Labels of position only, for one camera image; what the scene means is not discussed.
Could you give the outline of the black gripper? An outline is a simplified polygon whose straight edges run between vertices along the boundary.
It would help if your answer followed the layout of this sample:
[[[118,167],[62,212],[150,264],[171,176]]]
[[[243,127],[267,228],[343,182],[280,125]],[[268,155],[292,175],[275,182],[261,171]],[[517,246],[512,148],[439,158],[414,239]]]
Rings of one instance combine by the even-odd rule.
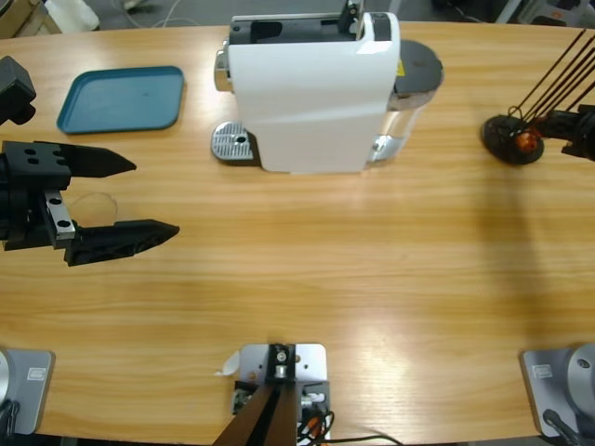
[[[7,251],[63,249],[69,267],[135,256],[179,233],[153,219],[76,227],[62,193],[73,177],[110,177],[137,166],[103,148],[5,141],[1,154],[1,243]]]
[[[594,106],[580,104],[577,112],[550,111],[534,120],[542,138],[567,139],[562,153],[594,161]]]

